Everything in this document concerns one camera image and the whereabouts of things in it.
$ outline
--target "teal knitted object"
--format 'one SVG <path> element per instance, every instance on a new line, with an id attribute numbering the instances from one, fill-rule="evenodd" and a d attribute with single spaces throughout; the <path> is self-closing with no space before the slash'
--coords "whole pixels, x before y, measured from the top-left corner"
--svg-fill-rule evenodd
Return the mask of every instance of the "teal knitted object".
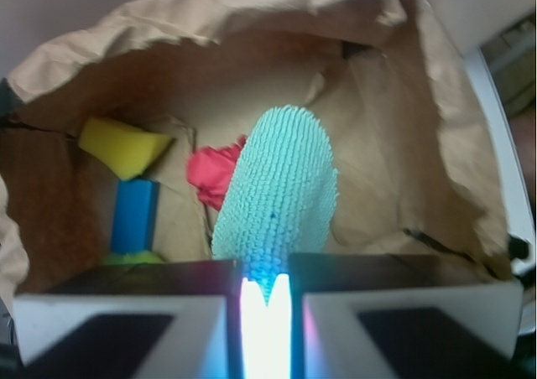
<path id="1" fill-rule="evenodd" d="M 269 301 L 291 252 L 318 252 L 336 209 L 337 171 L 325 130 L 296 106 L 265 112 L 253 128 L 216 220 L 216 259 L 242 260 Z"/>

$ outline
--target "red cloth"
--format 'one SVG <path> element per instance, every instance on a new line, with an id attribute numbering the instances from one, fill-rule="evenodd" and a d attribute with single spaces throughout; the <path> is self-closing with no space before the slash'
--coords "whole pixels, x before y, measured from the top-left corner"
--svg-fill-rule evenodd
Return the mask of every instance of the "red cloth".
<path id="1" fill-rule="evenodd" d="M 246 136 L 241 136 L 232 146 L 204 147 L 190 156 L 186 180 L 198 188 L 200 202 L 220 211 L 245 143 Z"/>

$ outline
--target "bright light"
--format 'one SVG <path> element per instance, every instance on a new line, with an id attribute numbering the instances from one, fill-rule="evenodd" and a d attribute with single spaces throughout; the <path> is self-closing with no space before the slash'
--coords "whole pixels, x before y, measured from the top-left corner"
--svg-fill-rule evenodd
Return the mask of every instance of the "bright light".
<path id="1" fill-rule="evenodd" d="M 290 377 L 291 297 L 289 276 L 276 278 L 265 306 L 257 283 L 242 280 L 242 352 L 246 379 Z"/>

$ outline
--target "blue foam block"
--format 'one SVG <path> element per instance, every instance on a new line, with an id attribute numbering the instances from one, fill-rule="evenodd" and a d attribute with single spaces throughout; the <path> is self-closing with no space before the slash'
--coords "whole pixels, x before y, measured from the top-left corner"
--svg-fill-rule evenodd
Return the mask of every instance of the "blue foam block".
<path id="1" fill-rule="evenodd" d="M 336 209 L 337 171 L 325 129 L 304 108 L 273 108 L 253 128 L 216 221 L 217 259 L 243 261 L 268 302 L 291 252 L 318 252 Z"/>
<path id="2" fill-rule="evenodd" d="M 120 181 L 112 230 L 112 253 L 151 250 L 159 184 L 143 179 Z"/>

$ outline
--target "yellow sponge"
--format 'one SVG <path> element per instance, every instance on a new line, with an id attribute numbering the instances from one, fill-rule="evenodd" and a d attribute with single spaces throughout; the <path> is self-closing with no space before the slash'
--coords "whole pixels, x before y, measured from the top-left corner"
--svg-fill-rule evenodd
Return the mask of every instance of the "yellow sponge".
<path id="1" fill-rule="evenodd" d="M 99 158 L 119 179 L 129 180 L 140 175 L 171 139 L 107 117 L 92 117 L 84 126 L 78 145 Z"/>

